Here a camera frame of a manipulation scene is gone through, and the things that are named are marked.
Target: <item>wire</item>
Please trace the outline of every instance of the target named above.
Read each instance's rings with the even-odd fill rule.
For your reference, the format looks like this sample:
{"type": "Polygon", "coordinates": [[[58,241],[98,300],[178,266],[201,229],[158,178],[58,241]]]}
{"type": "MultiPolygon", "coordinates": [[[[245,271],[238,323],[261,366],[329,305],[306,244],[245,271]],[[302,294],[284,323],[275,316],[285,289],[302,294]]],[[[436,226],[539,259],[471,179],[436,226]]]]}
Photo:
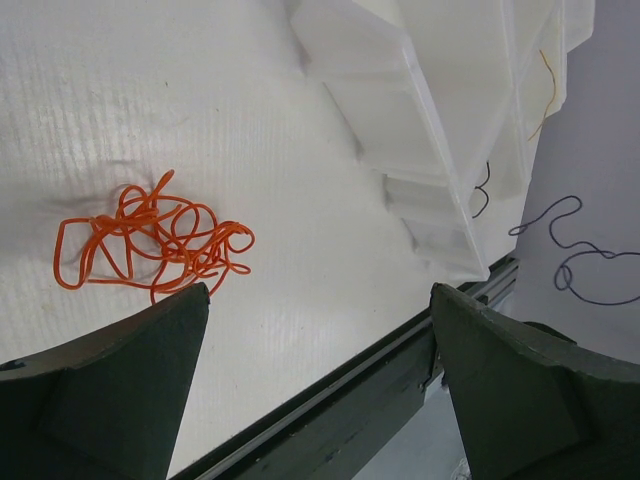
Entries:
{"type": "Polygon", "coordinates": [[[480,215],[482,215],[484,213],[484,211],[489,206],[489,202],[491,201],[491,197],[489,196],[487,191],[484,189],[484,187],[487,185],[487,183],[489,183],[489,180],[491,180],[491,167],[489,166],[489,162],[487,162],[487,179],[484,182],[482,182],[480,185],[476,185],[475,188],[474,188],[474,190],[478,190],[479,192],[482,192],[482,194],[484,195],[484,198],[485,198],[485,202],[484,202],[484,205],[482,206],[482,208],[480,209],[480,211],[478,211],[478,213],[473,215],[471,218],[474,218],[474,219],[478,218],[480,215]]]}
{"type": "Polygon", "coordinates": [[[557,200],[556,202],[552,203],[544,212],[542,212],[537,218],[531,220],[530,222],[526,222],[523,223],[522,225],[518,225],[517,227],[512,228],[511,230],[509,230],[509,236],[511,237],[518,237],[522,234],[524,234],[529,227],[531,227],[532,225],[536,224],[537,222],[539,222],[540,220],[542,220],[551,210],[553,210],[557,205],[566,202],[566,201],[570,201],[570,200],[575,200],[577,202],[577,206],[573,209],[570,210],[567,213],[563,213],[561,215],[558,215],[556,217],[553,218],[553,220],[551,220],[549,222],[549,237],[551,237],[551,240],[553,240],[553,243],[555,243],[558,247],[564,249],[564,250],[570,250],[573,249],[575,247],[579,247],[579,246],[586,246],[588,247],[588,250],[583,250],[580,252],[576,252],[572,255],[569,255],[565,260],[562,261],[562,263],[560,263],[560,265],[558,266],[558,268],[556,269],[555,274],[553,275],[553,284],[555,286],[555,288],[558,291],[570,291],[574,296],[576,296],[578,299],[582,300],[583,302],[586,303],[590,303],[592,305],[600,305],[600,306],[604,306],[604,307],[614,307],[614,306],[619,306],[619,305],[628,305],[630,303],[636,302],[638,300],[640,300],[640,295],[636,296],[636,297],[632,297],[626,300],[622,300],[619,302],[599,302],[596,300],[592,300],[589,298],[586,298],[585,296],[581,295],[580,293],[578,293],[576,291],[576,289],[572,286],[573,281],[574,281],[574,274],[573,274],[573,270],[571,270],[571,267],[569,266],[569,263],[573,260],[575,260],[576,258],[580,258],[580,257],[584,257],[587,255],[599,255],[602,258],[604,258],[605,260],[613,260],[614,258],[620,258],[620,257],[640,257],[640,252],[635,252],[635,251],[623,251],[623,252],[613,252],[610,250],[602,250],[601,248],[599,248],[597,245],[595,245],[593,242],[589,242],[587,240],[580,240],[578,242],[574,242],[574,243],[570,243],[570,244],[564,244],[562,242],[560,242],[560,240],[558,240],[558,238],[556,237],[554,231],[553,231],[553,226],[555,225],[555,223],[562,219],[562,218],[566,218],[566,217],[570,217],[571,215],[574,215],[576,213],[578,213],[580,210],[582,210],[582,199],[576,195],[567,195],[566,197],[561,198],[560,200],[557,200]]]}
{"type": "Polygon", "coordinates": [[[53,274],[58,284],[67,290],[77,290],[85,283],[126,285],[149,291],[151,303],[156,303],[157,294],[169,295],[176,293],[198,280],[217,277],[217,281],[210,289],[213,295],[230,271],[240,275],[251,273],[251,269],[230,259],[231,254],[240,254],[249,250],[255,243],[253,232],[238,222],[218,222],[218,219],[208,206],[194,203],[182,197],[164,195],[162,189],[173,177],[174,171],[165,173],[156,187],[147,194],[139,185],[127,186],[118,200],[118,208],[113,217],[98,215],[97,217],[70,218],[60,223],[58,237],[53,257],[53,274]],[[173,208],[162,210],[162,206],[173,208]],[[178,233],[178,222],[181,219],[193,218],[188,233],[178,233]],[[211,228],[202,230],[200,225],[208,218],[211,228]],[[68,283],[60,273],[62,245],[66,228],[72,224],[87,224],[92,235],[85,243],[78,268],[78,281],[68,283]],[[154,241],[159,254],[148,253],[136,245],[135,238],[150,238],[154,241]],[[234,235],[247,235],[249,242],[241,248],[231,244],[234,235]],[[123,272],[116,264],[113,256],[105,245],[107,237],[122,238],[125,245],[126,271],[123,272]],[[111,268],[113,278],[91,277],[95,254],[100,249],[111,268]],[[160,262],[156,274],[150,283],[134,280],[134,254],[146,260],[160,262]],[[182,266],[182,273],[168,280],[164,279],[170,264],[182,266]]]}
{"type": "Polygon", "coordinates": [[[556,74],[553,72],[551,65],[549,65],[549,60],[547,60],[547,57],[544,54],[544,52],[542,50],[538,50],[538,51],[540,52],[540,55],[542,55],[542,60],[544,61],[544,64],[547,67],[547,70],[549,70],[549,73],[551,74],[551,80],[553,81],[553,95],[551,96],[551,100],[549,100],[549,103],[547,103],[547,106],[544,109],[544,114],[542,115],[542,121],[540,122],[540,125],[538,125],[538,128],[536,128],[536,130],[531,134],[531,136],[527,138],[527,142],[530,142],[531,140],[533,140],[533,137],[535,137],[538,134],[538,132],[542,130],[542,126],[544,125],[544,122],[547,119],[547,116],[549,114],[549,109],[551,108],[551,105],[553,105],[553,102],[555,102],[556,95],[558,94],[556,74]]]}

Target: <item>white table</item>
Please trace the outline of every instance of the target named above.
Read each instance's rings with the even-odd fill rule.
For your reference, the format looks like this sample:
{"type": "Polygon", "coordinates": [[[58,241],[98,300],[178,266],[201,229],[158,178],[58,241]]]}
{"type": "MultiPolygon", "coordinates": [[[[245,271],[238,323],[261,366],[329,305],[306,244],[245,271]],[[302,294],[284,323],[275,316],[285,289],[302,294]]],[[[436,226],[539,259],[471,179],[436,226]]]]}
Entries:
{"type": "Polygon", "coordinates": [[[212,299],[173,474],[425,308],[438,274],[304,76],[291,2],[116,3],[0,7],[0,362],[148,306],[143,291],[60,288],[55,234],[174,168],[172,192],[257,243],[241,257],[253,273],[212,299]]]}

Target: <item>white container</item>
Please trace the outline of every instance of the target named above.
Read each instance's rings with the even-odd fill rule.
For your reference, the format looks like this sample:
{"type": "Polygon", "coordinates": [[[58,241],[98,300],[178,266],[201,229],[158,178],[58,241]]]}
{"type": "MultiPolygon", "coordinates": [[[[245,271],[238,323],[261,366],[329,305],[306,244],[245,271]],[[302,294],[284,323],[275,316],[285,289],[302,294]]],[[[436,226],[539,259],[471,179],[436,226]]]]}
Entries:
{"type": "Polygon", "coordinates": [[[325,82],[361,161],[386,176],[390,211],[452,280],[486,279],[497,258],[485,244],[512,217],[497,213],[521,214],[539,133],[529,137],[554,91],[539,51],[555,75],[550,115],[566,97],[565,16],[578,10],[575,43],[588,15],[560,0],[304,0],[292,18],[308,74],[325,82]],[[478,221],[487,162],[491,221],[478,221]]]}

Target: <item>tangled orange cord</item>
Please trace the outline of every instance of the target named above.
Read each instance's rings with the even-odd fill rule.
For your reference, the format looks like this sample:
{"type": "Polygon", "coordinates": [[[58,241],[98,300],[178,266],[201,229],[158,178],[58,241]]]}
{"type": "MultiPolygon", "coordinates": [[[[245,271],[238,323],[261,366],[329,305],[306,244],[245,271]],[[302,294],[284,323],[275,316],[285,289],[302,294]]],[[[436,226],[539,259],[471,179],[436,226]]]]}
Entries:
{"type": "Polygon", "coordinates": [[[120,194],[118,209],[113,217],[98,215],[88,218],[69,218],[61,222],[53,257],[53,274],[60,286],[68,290],[77,290],[85,283],[128,285],[149,290],[151,303],[154,304],[157,294],[176,293],[198,280],[217,277],[215,285],[209,291],[209,295],[213,295],[230,271],[240,275],[251,273],[248,266],[232,262],[230,254],[249,250],[255,243],[253,232],[238,222],[218,223],[213,210],[202,203],[162,194],[162,189],[169,183],[173,174],[173,170],[165,173],[149,194],[138,185],[127,186],[120,194]],[[162,202],[173,202],[176,206],[166,213],[161,213],[159,206],[162,202]],[[189,212],[192,212],[193,225],[188,233],[180,234],[177,231],[178,221],[189,212]],[[210,218],[213,227],[200,231],[203,216],[210,218]],[[169,227],[163,227],[162,222],[169,220],[169,227]],[[82,249],[78,281],[72,284],[62,279],[60,257],[65,229],[68,225],[76,223],[89,224],[93,234],[82,249]],[[160,253],[154,255],[139,248],[132,238],[136,233],[151,238],[159,247],[160,253]],[[231,237],[236,234],[248,235],[249,243],[242,248],[234,248],[231,245],[231,237]],[[124,240],[126,272],[117,266],[107,249],[104,240],[108,236],[121,237],[124,240]],[[196,239],[199,245],[190,246],[189,244],[196,239]],[[117,278],[91,277],[94,257],[98,249],[106,257],[117,278]],[[142,258],[160,262],[151,283],[140,283],[134,280],[134,253],[142,258]],[[182,265],[182,273],[177,278],[163,281],[162,277],[169,264],[182,265]]]}

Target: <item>black cable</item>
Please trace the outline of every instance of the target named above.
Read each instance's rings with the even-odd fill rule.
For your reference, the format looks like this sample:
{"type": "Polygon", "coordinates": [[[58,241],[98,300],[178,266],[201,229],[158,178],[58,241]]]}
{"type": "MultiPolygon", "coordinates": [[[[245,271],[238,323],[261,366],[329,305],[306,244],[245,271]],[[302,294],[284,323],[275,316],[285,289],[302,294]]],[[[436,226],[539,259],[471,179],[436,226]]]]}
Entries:
{"type": "Polygon", "coordinates": [[[590,303],[592,305],[600,305],[600,306],[604,306],[604,307],[614,307],[614,306],[619,306],[619,305],[628,305],[629,303],[633,303],[636,302],[638,300],[640,300],[640,295],[627,299],[627,300],[622,300],[619,302],[598,302],[596,300],[591,300],[589,298],[585,298],[582,295],[580,295],[573,287],[572,287],[572,283],[574,280],[574,275],[573,275],[573,270],[571,270],[571,267],[569,266],[569,262],[571,262],[572,260],[579,258],[579,257],[583,257],[586,255],[600,255],[602,258],[606,259],[606,260],[612,260],[614,258],[619,258],[619,257],[624,257],[624,256],[633,256],[633,257],[640,257],[640,252],[634,252],[634,251],[625,251],[625,252],[612,252],[609,250],[602,250],[600,249],[598,246],[596,246],[594,243],[589,242],[587,240],[580,240],[578,242],[575,243],[571,243],[568,245],[562,244],[558,238],[555,236],[555,234],[553,233],[553,225],[560,220],[561,218],[565,218],[565,217],[569,217],[571,215],[574,215],[576,213],[578,213],[580,210],[582,210],[582,199],[580,199],[580,197],[577,197],[576,195],[567,195],[566,197],[561,198],[560,200],[557,200],[556,202],[552,203],[544,212],[542,212],[542,214],[540,214],[537,218],[531,220],[530,222],[526,222],[523,223],[522,225],[518,225],[517,227],[512,228],[511,230],[509,230],[509,236],[511,237],[517,237],[522,235],[523,233],[525,233],[529,227],[537,222],[539,222],[540,220],[542,220],[544,218],[544,216],[549,213],[556,205],[559,205],[560,203],[566,201],[566,200],[576,200],[578,202],[578,206],[576,208],[574,208],[573,210],[567,212],[567,213],[563,213],[562,215],[558,215],[557,217],[554,217],[553,220],[551,220],[549,222],[549,237],[551,237],[551,240],[553,240],[553,243],[555,243],[558,247],[564,249],[564,250],[569,250],[578,246],[587,246],[589,247],[588,250],[584,250],[581,252],[577,252],[574,253],[572,255],[569,255],[557,268],[555,274],[553,275],[553,284],[555,286],[555,288],[560,291],[563,292],[565,290],[569,290],[573,295],[575,295],[578,299],[582,300],[583,302],[586,303],[590,303]]]}
{"type": "Polygon", "coordinates": [[[482,182],[480,185],[476,185],[475,188],[474,188],[474,190],[478,190],[478,191],[483,193],[484,198],[485,198],[485,202],[484,202],[484,205],[482,206],[482,208],[480,209],[480,211],[478,213],[476,213],[474,216],[472,216],[471,218],[478,218],[480,215],[482,215],[482,213],[489,206],[489,202],[491,201],[491,197],[489,197],[489,194],[484,189],[485,185],[487,183],[489,183],[489,180],[491,180],[491,167],[489,166],[489,162],[487,162],[487,179],[484,182],[482,182]]]}

